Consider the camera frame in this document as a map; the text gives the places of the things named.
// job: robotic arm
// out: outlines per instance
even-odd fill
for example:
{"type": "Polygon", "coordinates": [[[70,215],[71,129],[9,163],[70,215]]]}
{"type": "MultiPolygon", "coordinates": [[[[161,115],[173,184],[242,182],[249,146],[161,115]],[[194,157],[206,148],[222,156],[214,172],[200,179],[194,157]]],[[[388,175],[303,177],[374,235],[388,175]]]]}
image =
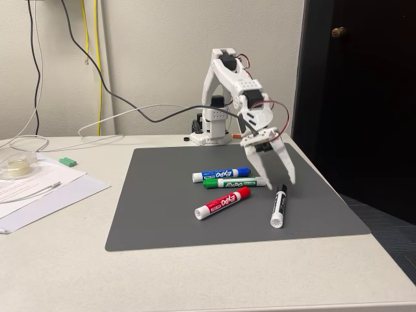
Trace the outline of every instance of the robotic arm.
{"type": "MultiPolygon", "coordinates": [[[[267,187],[272,185],[268,180],[260,153],[274,150],[286,167],[291,182],[295,183],[294,166],[287,153],[285,144],[281,140],[278,129],[268,128],[273,119],[270,103],[264,102],[256,108],[255,103],[268,100],[263,88],[257,79],[251,79],[233,49],[213,49],[211,64],[203,84],[202,105],[210,107],[224,107],[225,103],[233,102],[238,115],[244,118],[257,133],[252,133],[244,123],[239,121],[242,140],[247,159],[251,162],[259,175],[265,179],[267,187]],[[222,96],[213,96],[215,89],[222,85],[222,96]]],[[[190,138],[193,142],[204,144],[227,144],[231,136],[226,132],[228,115],[213,109],[203,109],[201,131],[195,131],[190,138]]]]}

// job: wall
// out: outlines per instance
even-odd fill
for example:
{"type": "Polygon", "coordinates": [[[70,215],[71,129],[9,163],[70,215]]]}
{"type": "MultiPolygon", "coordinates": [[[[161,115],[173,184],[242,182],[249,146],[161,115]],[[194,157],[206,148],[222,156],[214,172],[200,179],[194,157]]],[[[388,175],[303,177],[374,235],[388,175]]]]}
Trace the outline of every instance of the wall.
{"type": "MultiPolygon", "coordinates": [[[[79,1],[66,4],[74,36],[83,43],[79,1]]],[[[303,0],[103,0],[111,88],[137,106],[199,104],[212,48],[232,47],[249,56],[250,73],[292,112],[303,6],[303,0]]],[[[0,138],[6,138],[32,113],[36,70],[27,4],[0,1],[0,12],[0,138]]],[[[59,0],[38,2],[38,26],[45,71],[40,134],[76,135],[78,128],[96,120],[96,73],[84,65],[83,55],[70,41],[59,0]]],[[[114,112],[127,109],[114,100],[114,112]]],[[[174,110],[146,112],[160,118],[174,110]]],[[[275,111],[273,124],[280,125],[284,113],[277,107],[275,111]]],[[[117,119],[116,130],[125,135],[185,134],[196,113],[158,124],[131,113],[117,119]]],[[[231,129],[237,130],[236,121],[231,129]]]]}
{"type": "MultiPolygon", "coordinates": [[[[74,37],[83,42],[80,1],[66,1],[74,37]]],[[[39,104],[40,132],[45,136],[77,135],[96,120],[98,84],[93,68],[70,41],[60,0],[38,1],[38,32],[44,60],[39,104]]],[[[38,74],[30,46],[30,19],[24,0],[0,1],[0,139],[14,137],[34,110],[38,74]]],[[[36,38],[35,52],[39,61],[36,38]]],[[[25,134],[34,134],[32,122],[25,134]]]]}

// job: door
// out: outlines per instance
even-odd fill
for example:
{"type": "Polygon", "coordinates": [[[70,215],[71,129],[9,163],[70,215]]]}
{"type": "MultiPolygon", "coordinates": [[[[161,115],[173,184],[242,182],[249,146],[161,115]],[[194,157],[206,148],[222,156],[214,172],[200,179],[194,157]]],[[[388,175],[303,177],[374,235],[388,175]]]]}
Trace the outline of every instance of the door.
{"type": "MultiPolygon", "coordinates": [[[[416,224],[416,3],[332,5],[322,93],[311,116],[319,123],[307,155],[337,192],[416,224]]],[[[302,148],[308,134],[296,123],[302,148]]]]}

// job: blue marker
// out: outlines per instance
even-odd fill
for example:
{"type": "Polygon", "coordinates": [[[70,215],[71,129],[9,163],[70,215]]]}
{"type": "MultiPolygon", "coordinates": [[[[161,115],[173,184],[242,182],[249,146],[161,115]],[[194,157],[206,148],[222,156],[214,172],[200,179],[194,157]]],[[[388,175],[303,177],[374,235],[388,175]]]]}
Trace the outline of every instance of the blue marker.
{"type": "Polygon", "coordinates": [[[209,170],[198,172],[197,174],[192,174],[192,180],[194,183],[202,182],[202,180],[209,177],[221,178],[221,177],[248,177],[250,174],[250,169],[248,167],[237,167],[237,169],[218,169],[218,170],[209,170]]]}

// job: paper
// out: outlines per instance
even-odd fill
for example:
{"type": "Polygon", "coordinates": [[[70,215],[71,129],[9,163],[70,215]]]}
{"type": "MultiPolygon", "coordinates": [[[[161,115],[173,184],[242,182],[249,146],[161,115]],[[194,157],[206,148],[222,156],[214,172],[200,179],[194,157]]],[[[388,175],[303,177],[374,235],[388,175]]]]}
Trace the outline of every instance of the paper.
{"type": "Polygon", "coordinates": [[[39,171],[30,177],[18,180],[0,180],[0,202],[20,198],[32,194],[33,192],[36,192],[36,190],[41,190],[53,183],[60,182],[59,186],[45,190],[39,195],[31,196],[26,200],[15,201],[12,203],[0,203],[0,218],[25,207],[46,194],[55,192],[59,188],[85,174],[85,172],[58,166],[51,162],[40,161],[39,171]]]}
{"type": "Polygon", "coordinates": [[[11,233],[108,187],[108,184],[84,175],[0,219],[0,233],[11,233]]]}

